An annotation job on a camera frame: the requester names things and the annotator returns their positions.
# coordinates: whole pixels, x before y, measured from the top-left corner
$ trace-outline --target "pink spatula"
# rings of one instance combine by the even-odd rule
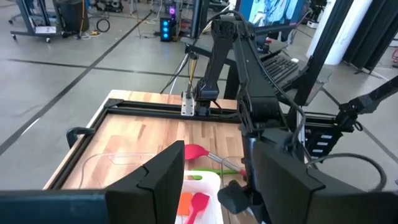
[[[207,151],[204,147],[201,147],[197,144],[185,145],[185,160],[198,159],[201,156],[208,156],[210,159],[213,159],[216,162],[224,164],[226,167],[230,168],[231,170],[235,170],[236,172],[239,172],[241,175],[246,175],[246,172],[244,170],[240,169],[238,166],[228,161],[223,162],[222,158],[220,158],[216,154]]]
[[[185,224],[193,224],[198,213],[205,211],[209,204],[210,197],[202,193],[196,193],[193,195],[191,200],[191,206],[189,208],[189,216]]]

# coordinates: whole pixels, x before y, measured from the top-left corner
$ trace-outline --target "keyboard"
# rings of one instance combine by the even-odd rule
[[[280,83],[280,81],[299,69],[299,65],[297,63],[291,62],[289,59],[281,56],[267,59],[262,64],[276,83]]]

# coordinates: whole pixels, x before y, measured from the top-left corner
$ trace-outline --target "wheel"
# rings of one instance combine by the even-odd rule
[[[68,38],[68,34],[65,31],[61,31],[62,38]]]

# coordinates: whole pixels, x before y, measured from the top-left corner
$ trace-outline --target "gray floor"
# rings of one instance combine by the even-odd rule
[[[68,152],[67,129],[86,126],[112,89],[159,92],[181,61],[184,45],[138,38],[138,29],[131,32],[137,21],[125,13],[112,14],[110,31],[90,40],[54,38],[46,44],[40,38],[18,36],[14,41],[9,31],[23,29],[23,23],[8,24],[18,13],[9,4],[0,0],[0,152],[5,150],[0,155],[0,189],[40,189]],[[149,9],[140,4],[139,17],[148,15]],[[142,23],[139,28],[152,33],[158,26]],[[304,26],[299,29],[286,53],[306,60],[304,53],[315,31]],[[397,75],[397,70],[388,68],[388,52],[376,70],[384,78],[354,75],[355,70],[346,65],[332,67],[325,92],[306,110],[336,113],[335,101],[347,102]],[[207,61],[200,57],[197,77],[203,76]],[[224,66],[222,79],[227,71]],[[180,94],[187,82],[179,78],[172,93]],[[219,86],[223,92],[225,80]],[[366,131],[345,134],[334,150],[378,161],[388,174],[388,190],[398,189],[394,183],[398,179],[397,105],[398,96],[392,96],[375,113],[361,116]],[[322,169],[364,190],[379,179],[372,167],[354,159],[325,162]]]

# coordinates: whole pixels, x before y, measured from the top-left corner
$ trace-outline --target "black trash bin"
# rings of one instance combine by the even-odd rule
[[[62,21],[65,24],[67,32],[79,33],[81,22],[83,20],[83,0],[58,0]],[[82,32],[88,30],[90,24],[88,22],[87,10],[85,9]]]

